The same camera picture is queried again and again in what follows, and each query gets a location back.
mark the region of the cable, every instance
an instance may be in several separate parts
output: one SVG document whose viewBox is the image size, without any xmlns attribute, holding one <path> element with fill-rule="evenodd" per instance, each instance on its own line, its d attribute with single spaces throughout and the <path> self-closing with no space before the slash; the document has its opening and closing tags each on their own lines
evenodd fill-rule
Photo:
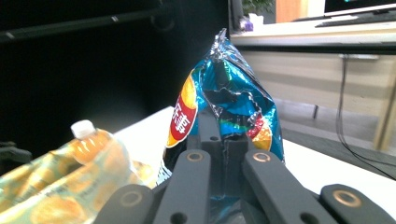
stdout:
<svg viewBox="0 0 396 224">
<path fill-rule="evenodd" d="M 36 38 L 46 35 L 62 34 L 72 31 L 84 30 L 88 28 L 96 28 L 107 25 L 119 24 L 128 21 L 137 21 L 145 18 L 152 18 L 154 16 L 165 16 L 170 14 L 171 10 L 172 7 L 166 5 L 166 6 L 161 6 L 146 10 L 88 18 L 84 20 L 64 21 L 64 22 L 56 22 L 52 24 L 17 28 L 13 30 L 0 32 L 0 43 L 22 40 L 27 38 Z"/>
<path fill-rule="evenodd" d="M 345 137 L 344 137 L 344 128 L 343 128 L 343 105 L 344 105 L 344 90 L 345 90 L 345 85 L 346 85 L 346 79 L 347 79 L 347 60 L 348 60 L 348 55 L 344 55 L 343 57 L 343 72 L 342 72 L 342 82 L 341 82 L 341 89 L 340 89 L 340 98 L 338 101 L 338 108 L 337 108 L 337 116 L 336 116 L 336 122 L 335 122 L 335 126 L 336 126 L 336 132 L 337 132 L 337 136 L 338 139 L 340 140 L 341 144 L 359 161 L 364 162 L 365 164 L 373 167 L 374 169 L 376 169 L 377 171 L 379 171 L 380 173 L 386 175 L 387 177 L 389 177 L 392 180 L 396 180 L 395 177 L 393 177 L 392 175 L 386 173 L 385 171 L 381 170 L 380 168 L 372 165 L 370 162 L 368 161 L 372 161 L 372 162 L 376 162 L 376 163 L 380 163 L 383 165 L 388 165 L 388 166 L 392 166 L 392 167 L 396 167 L 395 164 L 391 164 L 391 163 L 387 163 L 387 162 L 382 162 L 382 161 L 376 161 L 376 160 L 372 160 L 370 158 L 364 157 L 362 155 L 360 155 L 359 153 L 353 151 L 349 144 L 347 143 Z"/>
</svg>

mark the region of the black wall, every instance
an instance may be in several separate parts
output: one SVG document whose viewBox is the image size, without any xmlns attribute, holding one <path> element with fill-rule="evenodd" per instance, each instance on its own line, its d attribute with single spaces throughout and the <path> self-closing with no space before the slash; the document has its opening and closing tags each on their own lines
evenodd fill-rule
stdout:
<svg viewBox="0 0 396 224">
<path fill-rule="evenodd" d="M 228 27 L 228 6 L 173 3 L 170 17 L 157 18 L 160 26 L 175 22 L 167 32 L 144 19 L 0 44 L 0 141 L 37 157 L 71 140 L 70 125 L 80 119 L 115 132 L 174 105 L 190 70 Z"/>
</svg>

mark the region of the white bottle cap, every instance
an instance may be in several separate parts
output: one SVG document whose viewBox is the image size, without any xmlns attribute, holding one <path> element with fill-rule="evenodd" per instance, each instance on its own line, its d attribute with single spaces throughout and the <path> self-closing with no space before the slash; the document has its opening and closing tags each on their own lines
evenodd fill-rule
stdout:
<svg viewBox="0 0 396 224">
<path fill-rule="evenodd" d="M 86 136 L 96 132 L 92 122 L 87 119 L 78 121 L 71 126 L 73 135 L 78 139 L 83 139 Z"/>
</svg>

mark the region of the floor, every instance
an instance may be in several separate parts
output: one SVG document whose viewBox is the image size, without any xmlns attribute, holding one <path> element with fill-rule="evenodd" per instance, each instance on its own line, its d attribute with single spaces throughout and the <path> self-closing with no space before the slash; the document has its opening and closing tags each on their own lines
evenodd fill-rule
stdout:
<svg viewBox="0 0 396 224">
<path fill-rule="evenodd" d="M 315 106 L 274 99 L 282 128 L 299 133 L 339 141 L 336 133 L 337 110 L 319 107 L 313 118 Z M 343 132 L 350 146 L 374 150 L 373 139 L 378 117 L 343 111 Z M 396 123 L 388 150 L 383 153 L 396 156 Z"/>
</svg>

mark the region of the computer monitor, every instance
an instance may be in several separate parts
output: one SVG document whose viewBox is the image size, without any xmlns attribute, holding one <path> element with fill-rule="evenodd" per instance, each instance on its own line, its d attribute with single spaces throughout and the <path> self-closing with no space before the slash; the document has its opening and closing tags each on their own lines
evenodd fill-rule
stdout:
<svg viewBox="0 0 396 224">
<path fill-rule="evenodd" d="M 324 15 L 340 16 L 396 9 L 396 0 L 326 0 Z"/>
</svg>

